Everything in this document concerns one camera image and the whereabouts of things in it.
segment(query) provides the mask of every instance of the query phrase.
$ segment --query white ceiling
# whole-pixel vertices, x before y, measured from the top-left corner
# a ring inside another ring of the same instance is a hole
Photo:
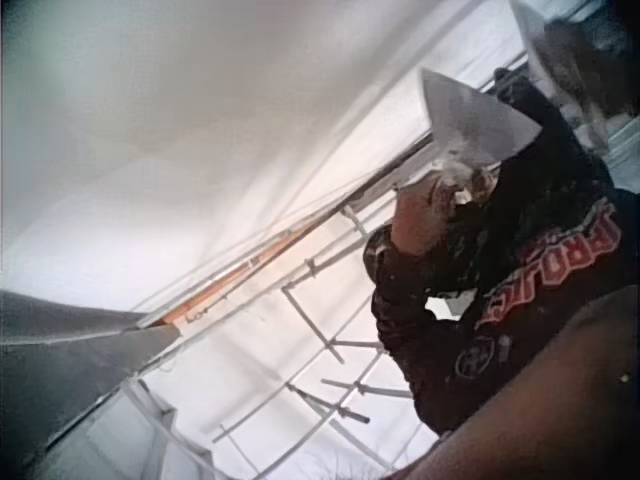
[[[428,125],[418,65],[480,84],[521,49],[505,0],[22,3],[3,35],[3,284],[116,309],[388,161]]]

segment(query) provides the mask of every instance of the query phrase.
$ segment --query dark hoodie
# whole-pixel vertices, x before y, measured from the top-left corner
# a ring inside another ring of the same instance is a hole
[[[638,283],[638,197],[613,187],[602,161],[526,79],[502,78],[497,90],[543,129],[503,162],[478,212],[481,227],[447,245],[447,267],[462,258],[463,268],[447,268],[445,279],[430,273],[442,263],[434,253],[416,259],[392,248],[376,273],[380,341],[409,382],[418,416],[438,434],[518,374],[581,306]],[[429,296],[450,290],[450,270],[460,290],[476,289],[459,321],[425,308]]]

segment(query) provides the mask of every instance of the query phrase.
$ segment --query hand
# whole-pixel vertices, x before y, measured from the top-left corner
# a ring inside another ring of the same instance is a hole
[[[398,192],[391,222],[391,241],[402,253],[421,256],[445,235],[455,209],[455,193],[462,188],[443,181],[441,172]]]

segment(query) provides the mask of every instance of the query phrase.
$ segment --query circular logo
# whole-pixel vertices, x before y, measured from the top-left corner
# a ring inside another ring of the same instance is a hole
[[[490,337],[476,337],[470,347],[464,349],[456,359],[456,375],[472,380],[491,363],[495,342]]]

